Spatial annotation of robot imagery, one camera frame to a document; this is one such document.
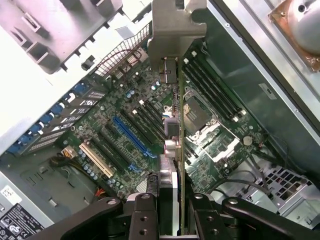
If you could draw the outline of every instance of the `screw hole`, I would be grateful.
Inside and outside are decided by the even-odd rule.
[[[300,5],[300,6],[298,7],[298,11],[299,11],[300,13],[303,13],[305,10],[306,10],[306,6],[305,6],[305,5]]]
[[[218,234],[219,234],[219,231],[218,231],[218,229],[212,229],[211,230],[211,234],[213,234],[213,235],[215,235],[215,236],[217,236]]]
[[[139,233],[140,235],[147,235],[147,229],[143,229],[143,230],[140,230]]]

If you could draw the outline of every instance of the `white label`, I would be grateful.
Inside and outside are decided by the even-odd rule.
[[[22,199],[18,194],[8,185],[6,185],[2,190],[1,194],[12,204],[16,205],[21,203]]]
[[[274,95],[274,93],[268,88],[267,84],[261,83],[259,86],[271,100],[277,99],[276,95]]]

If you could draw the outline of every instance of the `power supply label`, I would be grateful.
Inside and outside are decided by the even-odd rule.
[[[19,203],[0,218],[0,240],[24,240],[43,229]]]

